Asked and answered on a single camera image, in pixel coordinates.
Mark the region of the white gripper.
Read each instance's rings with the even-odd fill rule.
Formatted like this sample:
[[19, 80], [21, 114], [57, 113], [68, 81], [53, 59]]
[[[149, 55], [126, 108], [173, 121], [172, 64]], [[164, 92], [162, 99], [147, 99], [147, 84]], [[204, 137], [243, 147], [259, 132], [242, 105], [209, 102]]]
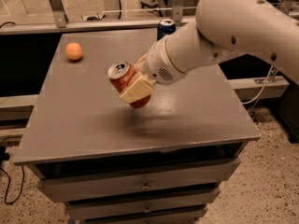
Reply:
[[[144, 64], [145, 72], [161, 85], [170, 85], [185, 78], [185, 74], [179, 71], [171, 62], [166, 41], [168, 35], [154, 43], [146, 55], [143, 55], [135, 64], [136, 70], [142, 70]], [[154, 91], [155, 81], [147, 75], [134, 77], [120, 94], [120, 98], [127, 104], [141, 100]]]

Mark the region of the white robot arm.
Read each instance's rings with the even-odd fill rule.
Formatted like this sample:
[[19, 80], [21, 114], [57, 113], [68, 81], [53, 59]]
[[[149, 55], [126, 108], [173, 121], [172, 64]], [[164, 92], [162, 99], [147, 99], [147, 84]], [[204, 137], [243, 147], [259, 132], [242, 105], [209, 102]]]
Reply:
[[299, 23], [266, 0], [199, 0], [195, 19], [154, 43], [121, 92], [127, 104], [193, 69], [242, 54], [257, 57], [299, 83]]

